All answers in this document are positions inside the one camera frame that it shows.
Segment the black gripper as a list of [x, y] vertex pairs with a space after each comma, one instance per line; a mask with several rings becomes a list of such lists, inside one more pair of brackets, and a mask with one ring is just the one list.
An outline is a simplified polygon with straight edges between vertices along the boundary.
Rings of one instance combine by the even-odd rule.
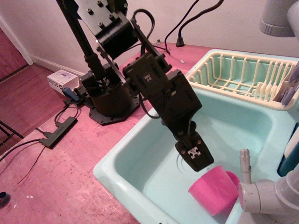
[[163, 123], [175, 136], [176, 150], [196, 172], [214, 163], [208, 147], [195, 131], [192, 116], [202, 107], [201, 102], [180, 70], [172, 66], [165, 55], [145, 53], [129, 63], [123, 74], [131, 90], [140, 93], [154, 107]]

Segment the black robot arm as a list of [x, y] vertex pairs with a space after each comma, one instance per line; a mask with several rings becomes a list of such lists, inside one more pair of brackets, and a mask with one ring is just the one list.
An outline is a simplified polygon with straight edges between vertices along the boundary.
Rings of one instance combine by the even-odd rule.
[[193, 115], [201, 102], [180, 70], [172, 70], [138, 26], [125, 0], [57, 2], [89, 72], [81, 78], [91, 117], [105, 125], [124, 120], [147, 100], [176, 139], [176, 150], [195, 171], [214, 162]]

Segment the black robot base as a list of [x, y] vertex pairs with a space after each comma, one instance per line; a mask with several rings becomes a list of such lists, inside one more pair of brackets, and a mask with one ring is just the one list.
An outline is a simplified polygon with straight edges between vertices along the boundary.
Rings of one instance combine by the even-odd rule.
[[125, 121], [139, 108], [139, 98], [130, 96], [109, 64], [103, 65], [107, 76], [97, 81], [89, 71], [79, 78], [74, 91], [90, 108], [89, 117], [102, 126]]

